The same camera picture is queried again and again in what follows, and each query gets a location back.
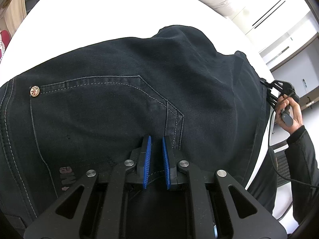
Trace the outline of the black jacket right forearm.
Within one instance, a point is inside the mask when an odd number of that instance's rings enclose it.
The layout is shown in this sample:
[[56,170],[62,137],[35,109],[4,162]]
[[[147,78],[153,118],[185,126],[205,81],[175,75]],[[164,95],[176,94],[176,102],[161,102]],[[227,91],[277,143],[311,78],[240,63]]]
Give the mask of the black jacket right forearm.
[[318,165],[314,145],[304,126],[301,126],[288,139],[285,155],[288,161],[290,178],[302,182],[291,183],[293,216],[301,223],[318,200]]

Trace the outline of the person's right hand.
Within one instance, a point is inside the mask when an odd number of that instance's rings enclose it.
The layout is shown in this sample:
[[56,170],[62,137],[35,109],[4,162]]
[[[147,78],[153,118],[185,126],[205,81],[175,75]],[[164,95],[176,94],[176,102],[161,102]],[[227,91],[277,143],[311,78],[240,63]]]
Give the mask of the person's right hand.
[[303,126],[301,108],[293,98],[285,94],[280,96],[275,109],[278,125],[290,135]]

